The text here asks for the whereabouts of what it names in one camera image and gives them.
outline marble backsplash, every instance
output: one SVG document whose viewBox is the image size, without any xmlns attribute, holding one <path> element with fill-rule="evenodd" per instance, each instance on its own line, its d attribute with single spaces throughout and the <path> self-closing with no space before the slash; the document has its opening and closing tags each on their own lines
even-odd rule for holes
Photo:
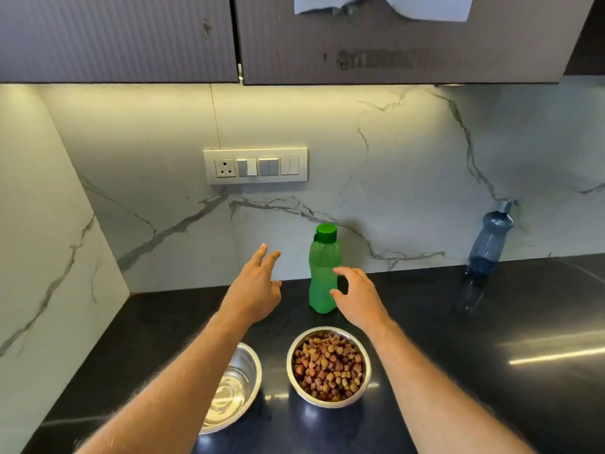
<svg viewBox="0 0 605 454">
<path fill-rule="evenodd" d="M 368 272 L 464 264 L 497 198 L 503 259 L 605 251 L 605 79 L 558 85 L 41 87 L 133 292 L 229 284 L 266 242 L 309 276 L 318 223 Z M 203 149 L 308 146 L 308 183 L 211 188 Z"/>
<path fill-rule="evenodd" d="M 0 452 L 17 454 L 128 297 L 34 86 L 0 85 Z"/>
</svg>

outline stainless steel bowl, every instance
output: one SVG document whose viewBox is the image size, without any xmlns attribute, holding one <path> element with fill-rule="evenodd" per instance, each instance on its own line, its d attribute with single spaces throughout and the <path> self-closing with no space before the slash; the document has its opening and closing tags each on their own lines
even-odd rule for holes
<svg viewBox="0 0 605 454">
<path fill-rule="evenodd" d="M 200 435 L 230 426 L 245 413 L 261 387 L 261 362 L 250 346 L 239 343 L 223 373 Z"/>
<path fill-rule="evenodd" d="M 305 392 L 303 389 L 301 389 L 299 383 L 297 382 L 296 378 L 294 377 L 294 371 L 292 371 L 292 364 L 293 364 L 293 360 L 294 360 L 294 351 L 296 351 L 297 347 L 300 346 L 305 341 L 305 339 L 307 339 L 309 336 L 318 335 L 319 333 L 336 333 L 340 336 L 343 336 L 344 338 L 348 339 L 351 343 L 353 343 L 355 345 L 355 347 L 358 348 L 362 357 L 364 358 L 364 368 L 366 370 L 364 382 L 362 382 L 359 390 L 351 398 L 347 398 L 346 400 L 337 401 L 337 402 L 322 401 L 320 399 L 313 398 L 313 397 L 311 397 L 311 395 L 309 395 L 307 392 Z M 370 363 L 370 356 L 368 355 L 368 352 L 366 351 L 364 346 L 359 342 L 359 339 L 357 339 L 351 333 L 347 333 L 346 331 L 341 330 L 340 328 L 334 328 L 331 326 L 320 326 L 317 328 L 311 328 L 310 330 L 305 331 L 298 338 L 296 338 L 294 340 L 294 342 L 292 343 L 292 345 L 290 346 L 290 350 L 288 351 L 288 357 L 285 362 L 285 368 L 288 373 L 288 379 L 290 379 L 290 383 L 292 384 L 294 389 L 297 391 L 297 393 L 301 397 L 303 397 L 305 400 L 307 400 L 309 403 L 311 403 L 315 406 L 320 406 L 322 408 L 336 409 L 336 408 L 342 408 L 345 406 L 352 405 L 357 400 L 359 400 L 359 398 L 361 398 L 361 396 L 366 392 L 368 385 L 370 383 L 370 380 L 372 378 L 372 364 Z"/>
</svg>

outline forearm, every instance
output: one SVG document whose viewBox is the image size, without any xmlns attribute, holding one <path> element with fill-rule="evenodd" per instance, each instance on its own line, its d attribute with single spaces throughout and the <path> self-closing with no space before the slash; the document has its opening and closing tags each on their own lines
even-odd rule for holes
<svg viewBox="0 0 605 454">
<path fill-rule="evenodd" d="M 392 320 L 368 333 L 419 454 L 531 453 L 434 366 Z"/>
<path fill-rule="evenodd" d="M 224 369 L 248 327 L 243 318 L 215 314 L 191 345 L 79 453 L 189 454 Z"/>
</svg>

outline green plastic bottle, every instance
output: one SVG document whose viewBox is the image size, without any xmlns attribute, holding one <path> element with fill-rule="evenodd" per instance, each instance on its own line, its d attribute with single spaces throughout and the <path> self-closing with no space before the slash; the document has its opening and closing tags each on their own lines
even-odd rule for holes
<svg viewBox="0 0 605 454">
<path fill-rule="evenodd" d="M 319 313 L 328 313 L 337 306 L 330 290 L 337 288 L 338 276 L 334 274 L 334 268 L 342 264 L 337 227 L 331 223 L 322 223 L 317 227 L 308 253 L 308 265 L 311 267 L 308 303 Z"/>
</svg>

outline dry dog food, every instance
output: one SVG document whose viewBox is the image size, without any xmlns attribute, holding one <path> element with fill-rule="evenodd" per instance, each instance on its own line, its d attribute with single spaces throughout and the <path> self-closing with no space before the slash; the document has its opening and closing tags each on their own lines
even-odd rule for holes
<svg viewBox="0 0 605 454">
<path fill-rule="evenodd" d="M 351 398 L 364 382 L 364 360 L 357 348 L 337 334 L 309 337 L 294 351 L 294 375 L 311 397 L 323 401 Z"/>
</svg>

